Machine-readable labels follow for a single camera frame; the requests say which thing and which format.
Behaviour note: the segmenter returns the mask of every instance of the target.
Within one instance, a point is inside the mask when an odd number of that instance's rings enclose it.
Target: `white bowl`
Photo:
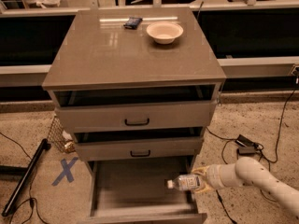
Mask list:
[[[158,21],[147,27],[147,33],[159,44],[170,44],[183,34],[183,28],[173,22]]]

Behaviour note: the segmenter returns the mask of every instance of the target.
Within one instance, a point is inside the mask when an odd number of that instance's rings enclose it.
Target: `bottle label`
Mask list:
[[[197,189],[200,186],[199,178],[196,175],[183,175],[180,186],[182,190]]]

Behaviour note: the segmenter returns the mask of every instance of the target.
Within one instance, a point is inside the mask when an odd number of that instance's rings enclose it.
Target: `drawer handle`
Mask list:
[[[141,153],[139,153],[139,154],[134,154],[133,151],[130,151],[130,154],[131,154],[131,157],[133,157],[133,158],[138,158],[138,157],[149,157],[149,156],[150,156],[150,150],[148,150],[148,152],[147,152],[147,153],[144,153],[144,154],[141,154]]]
[[[130,123],[128,119],[124,120],[124,123],[126,126],[145,126],[150,123],[150,119],[148,118],[145,122],[136,122],[136,123]]]

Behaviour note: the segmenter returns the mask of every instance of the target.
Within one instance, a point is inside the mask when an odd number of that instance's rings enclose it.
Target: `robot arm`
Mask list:
[[[234,164],[213,164],[192,170],[201,179],[200,193],[227,187],[255,186],[269,193],[282,206],[299,217],[299,190],[277,180],[258,161],[244,157]]]

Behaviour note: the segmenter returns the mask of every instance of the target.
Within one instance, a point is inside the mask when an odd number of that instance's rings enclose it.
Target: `black stand leg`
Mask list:
[[[27,171],[24,174],[24,176],[22,177],[22,179],[20,180],[20,182],[18,183],[18,186],[15,188],[14,192],[12,193],[12,195],[10,196],[10,199],[8,201],[8,203],[6,204],[3,212],[2,212],[2,217],[7,217],[8,215],[11,214],[11,211],[13,210],[14,204],[15,202],[18,200],[18,197],[23,189],[23,187],[26,184],[27,179],[29,178],[30,174],[32,173],[33,169],[35,168],[35,165],[41,155],[41,153],[43,152],[43,150],[49,150],[50,149],[50,144],[48,144],[48,140],[47,139],[43,139],[36,151],[36,154],[34,155],[34,157],[31,159]]]

